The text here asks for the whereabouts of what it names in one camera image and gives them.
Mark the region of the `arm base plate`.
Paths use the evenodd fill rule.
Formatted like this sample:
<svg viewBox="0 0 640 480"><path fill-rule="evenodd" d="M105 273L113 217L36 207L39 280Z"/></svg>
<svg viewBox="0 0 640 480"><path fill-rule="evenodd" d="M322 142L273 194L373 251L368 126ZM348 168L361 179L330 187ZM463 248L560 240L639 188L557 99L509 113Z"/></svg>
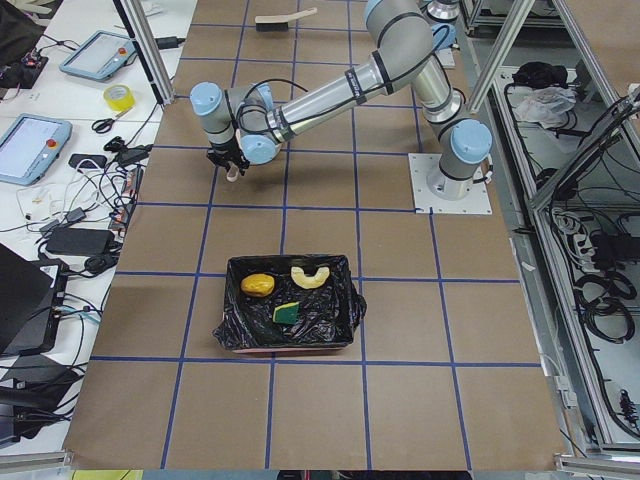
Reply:
<svg viewBox="0 0 640 480"><path fill-rule="evenodd" d="M471 179L458 181L440 171L440 154L410 153L409 172L418 214L491 215L493 213L482 168Z"/></svg>

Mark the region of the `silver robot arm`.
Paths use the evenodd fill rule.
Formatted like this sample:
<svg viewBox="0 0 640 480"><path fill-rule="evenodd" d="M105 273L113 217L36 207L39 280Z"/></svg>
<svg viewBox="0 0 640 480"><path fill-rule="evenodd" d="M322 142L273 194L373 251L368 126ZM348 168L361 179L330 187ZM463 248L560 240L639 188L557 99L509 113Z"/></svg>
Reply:
<svg viewBox="0 0 640 480"><path fill-rule="evenodd" d="M376 44L367 61L286 104L274 104L267 80L227 90L212 82L195 85L189 99L210 143L209 160L244 172L273 160L295 136L411 87L441 145L441 174L458 182L472 179L489 155L492 135L469 116L463 93L450 85L436 56L449 46L452 24L414 1L370 1L364 21Z"/></svg>
<svg viewBox="0 0 640 480"><path fill-rule="evenodd" d="M431 0L426 5L426 14L436 22L455 22L460 14L460 1Z"/></svg>

